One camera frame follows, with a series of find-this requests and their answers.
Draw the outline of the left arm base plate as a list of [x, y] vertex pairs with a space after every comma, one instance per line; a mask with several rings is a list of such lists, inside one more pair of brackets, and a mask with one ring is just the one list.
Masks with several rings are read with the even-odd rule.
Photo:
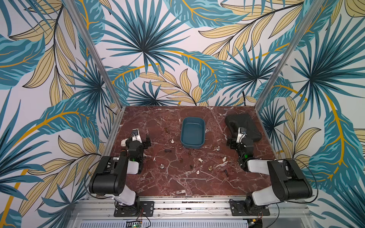
[[115, 203], [114, 217], [137, 217], [145, 216], [152, 217], [154, 214], [155, 202], [154, 201], [138, 201], [132, 206], [123, 206], [120, 203]]

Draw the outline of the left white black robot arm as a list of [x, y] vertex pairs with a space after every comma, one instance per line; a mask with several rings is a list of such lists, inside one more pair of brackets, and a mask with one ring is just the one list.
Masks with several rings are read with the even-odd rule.
[[143, 141], [137, 129], [121, 142], [126, 151], [118, 157], [103, 156], [86, 188], [94, 197], [111, 198], [119, 207], [140, 208], [137, 193], [126, 185], [127, 175], [141, 174], [144, 167], [144, 150], [151, 146], [147, 135]]

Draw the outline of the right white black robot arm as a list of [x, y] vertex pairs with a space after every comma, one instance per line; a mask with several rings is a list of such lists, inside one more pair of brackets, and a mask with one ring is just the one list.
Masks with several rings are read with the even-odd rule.
[[268, 175], [271, 185], [259, 191], [248, 193], [244, 206], [246, 209], [265, 207], [289, 200], [303, 200], [313, 196], [307, 178], [294, 159], [262, 160], [253, 156], [254, 141], [247, 134], [227, 140], [239, 158], [240, 167], [249, 173]]

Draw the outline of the teal plastic storage box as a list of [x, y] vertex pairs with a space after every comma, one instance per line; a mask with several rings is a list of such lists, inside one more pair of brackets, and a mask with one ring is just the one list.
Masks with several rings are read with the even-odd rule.
[[205, 143], [205, 121], [199, 117], [186, 117], [182, 122], [181, 143], [188, 149], [200, 149]]

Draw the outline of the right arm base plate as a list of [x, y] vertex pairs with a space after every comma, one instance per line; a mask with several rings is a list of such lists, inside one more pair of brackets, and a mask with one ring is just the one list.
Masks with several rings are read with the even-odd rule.
[[257, 206], [250, 200], [229, 200], [232, 216], [269, 216], [268, 206]]

